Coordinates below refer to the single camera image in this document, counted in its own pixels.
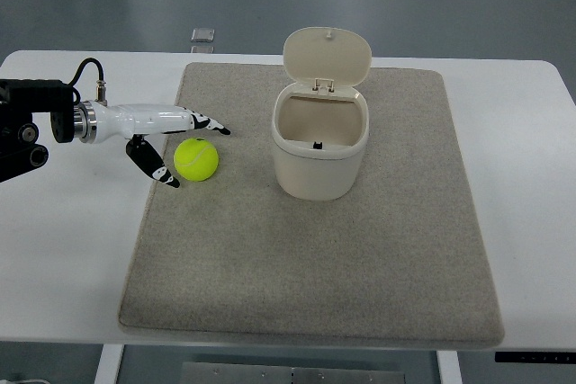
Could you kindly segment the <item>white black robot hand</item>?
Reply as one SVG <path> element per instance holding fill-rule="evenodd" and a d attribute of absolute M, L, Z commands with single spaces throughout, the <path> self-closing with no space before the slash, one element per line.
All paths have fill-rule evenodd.
<path fill-rule="evenodd" d="M 113 136 L 127 140 L 126 154 L 147 177 L 177 188 L 179 181 L 172 175 L 162 156 L 145 137 L 187 132 L 216 130 L 229 135 L 230 130 L 215 119 L 185 107 L 167 104 L 124 104 L 105 106 L 96 101 L 83 102 L 81 117 L 84 126 L 75 134 L 82 142 L 99 144 Z"/>

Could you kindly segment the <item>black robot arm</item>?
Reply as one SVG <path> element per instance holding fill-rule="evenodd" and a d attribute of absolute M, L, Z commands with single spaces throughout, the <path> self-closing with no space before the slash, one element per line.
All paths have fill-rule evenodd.
<path fill-rule="evenodd" d="M 88 132 L 87 115 L 80 93 L 73 85 L 52 79 L 4 79 L 1 81 L 1 180 L 11 180 L 43 167 L 48 149 L 38 142 L 40 129 L 35 113 L 50 115 L 58 143 L 82 138 Z"/>

